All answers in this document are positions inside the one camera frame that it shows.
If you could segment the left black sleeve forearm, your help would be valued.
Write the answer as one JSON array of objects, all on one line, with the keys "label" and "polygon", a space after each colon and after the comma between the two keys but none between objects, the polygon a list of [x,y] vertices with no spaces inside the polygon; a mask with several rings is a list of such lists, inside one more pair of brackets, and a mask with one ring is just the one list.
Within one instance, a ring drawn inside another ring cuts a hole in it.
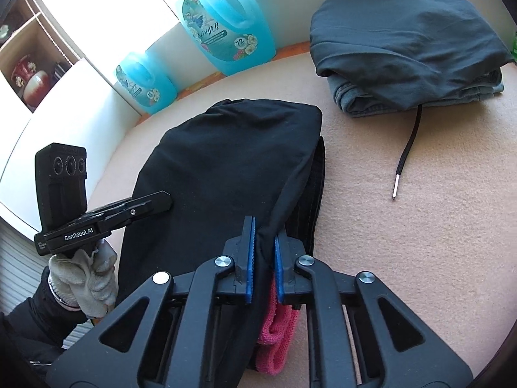
[{"label": "left black sleeve forearm", "polygon": [[35,293],[9,314],[1,314],[1,386],[45,387],[47,372],[65,351],[63,343],[87,321],[54,298],[45,268]]}]

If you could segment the left white gloved hand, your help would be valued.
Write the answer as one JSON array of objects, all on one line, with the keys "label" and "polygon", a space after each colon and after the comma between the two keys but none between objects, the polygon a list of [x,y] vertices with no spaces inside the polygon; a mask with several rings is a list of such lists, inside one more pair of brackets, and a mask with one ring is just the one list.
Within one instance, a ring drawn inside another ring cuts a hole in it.
[{"label": "left white gloved hand", "polygon": [[117,252],[100,240],[91,254],[84,249],[73,257],[53,254],[49,258],[48,285],[54,299],[70,312],[82,311],[89,319],[101,319],[115,305],[118,284]]}]

